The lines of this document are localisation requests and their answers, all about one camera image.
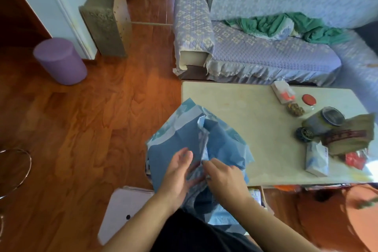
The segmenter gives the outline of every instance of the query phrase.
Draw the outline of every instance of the green cloth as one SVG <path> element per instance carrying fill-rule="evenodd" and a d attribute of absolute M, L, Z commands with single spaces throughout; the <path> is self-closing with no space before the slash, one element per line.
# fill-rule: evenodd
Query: green cloth
<path fill-rule="evenodd" d="M 256 16 L 252 18 L 234 18 L 224 20 L 224 23 L 233 26 L 238 25 L 244 33 L 259 37 L 267 36 L 269 39 L 277 35 L 287 27 L 288 19 L 294 22 L 295 32 L 309 43 L 336 44 L 349 41 L 349 36 L 343 29 L 328 27 L 320 18 L 310 18 L 301 12 L 281 13 L 269 16 Z"/>

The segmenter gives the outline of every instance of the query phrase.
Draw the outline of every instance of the blue cloth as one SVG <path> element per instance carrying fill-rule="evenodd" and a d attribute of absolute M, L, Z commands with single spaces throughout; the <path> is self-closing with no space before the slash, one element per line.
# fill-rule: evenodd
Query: blue cloth
<path fill-rule="evenodd" d="M 217 158 L 227 165 L 237 166 L 248 183 L 245 167 L 253 157 L 245 141 L 234 129 L 191 99 L 183 102 L 146 144 L 146 174 L 155 191 L 161 185 L 172 156 L 184 147 L 193 152 L 193 162 Z M 200 165 L 188 179 L 202 174 Z M 231 226 L 239 226 L 216 202 L 205 181 L 190 189 L 182 208 L 212 225 L 229 225 L 228 230 L 234 230 Z"/>

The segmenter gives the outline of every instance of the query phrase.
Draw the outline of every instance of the red lid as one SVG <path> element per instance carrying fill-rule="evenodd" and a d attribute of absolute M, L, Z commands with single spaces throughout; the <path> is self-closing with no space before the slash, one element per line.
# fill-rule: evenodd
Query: red lid
<path fill-rule="evenodd" d="M 302 101 L 305 102 L 305 104 L 307 104 L 309 106 L 313 106 L 313 105 L 316 104 L 316 99 L 309 94 L 304 94 L 302 96 Z"/>

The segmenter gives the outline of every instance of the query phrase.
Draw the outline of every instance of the round tin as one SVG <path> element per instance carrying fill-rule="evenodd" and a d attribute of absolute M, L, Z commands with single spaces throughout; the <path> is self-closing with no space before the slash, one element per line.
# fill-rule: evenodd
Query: round tin
<path fill-rule="evenodd" d="M 341 126 L 345 121 L 344 115 L 334 107 L 324 107 L 302 122 L 302 126 L 310 128 L 314 135 L 322 135 Z"/>

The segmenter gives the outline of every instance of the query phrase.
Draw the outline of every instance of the white table top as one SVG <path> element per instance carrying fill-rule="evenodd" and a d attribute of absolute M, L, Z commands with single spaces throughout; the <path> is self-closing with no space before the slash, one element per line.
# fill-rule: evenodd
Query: white table top
<path fill-rule="evenodd" d="M 191 98 L 233 127 L 246 141 L 254 157 L 247 168 L 248 185 L 365 183 L 378 181 L 378 161 L 364 170 L 348 167 L 330 158 L 329 175 L 317 177 L 304 170 L 306 145 L 294 137 L 302 119 L 331 106 L 346 118 L 367 111 L 349 89 L 293 87 L 297 96 L 311 94 L 317 100 L 312 113 L 291 116 L 270 86 L 183 82 L 182 100 Z M 378 140 L 371 142 L 370 154 L 378 159 Z"/>

